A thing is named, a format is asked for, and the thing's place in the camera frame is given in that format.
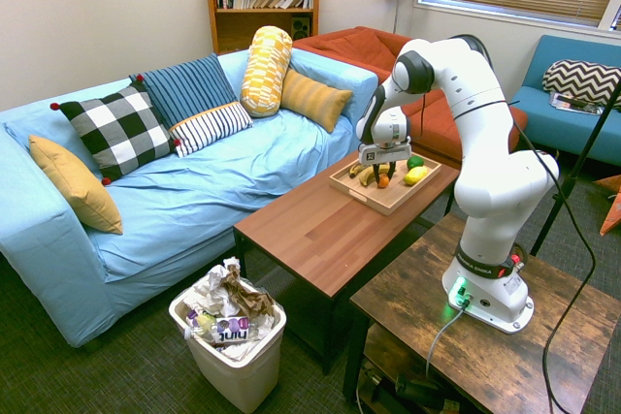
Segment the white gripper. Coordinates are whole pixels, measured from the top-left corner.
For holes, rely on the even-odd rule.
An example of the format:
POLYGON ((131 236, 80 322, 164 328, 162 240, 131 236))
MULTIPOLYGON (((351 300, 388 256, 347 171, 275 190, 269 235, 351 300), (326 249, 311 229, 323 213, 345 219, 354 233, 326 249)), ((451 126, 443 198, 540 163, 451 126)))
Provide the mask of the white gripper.
POLYGON ((396 170, 396 161, 407 160, 411 156, 410 137, 402 142, 394 142, 389 145, 361 143, 358 147, 358 153, 361 164, 371 165, 366 177, 367 185, 379 182, 381 170, 384 167, 382 163, 388 163, 386 175, 391 180, 396 170))

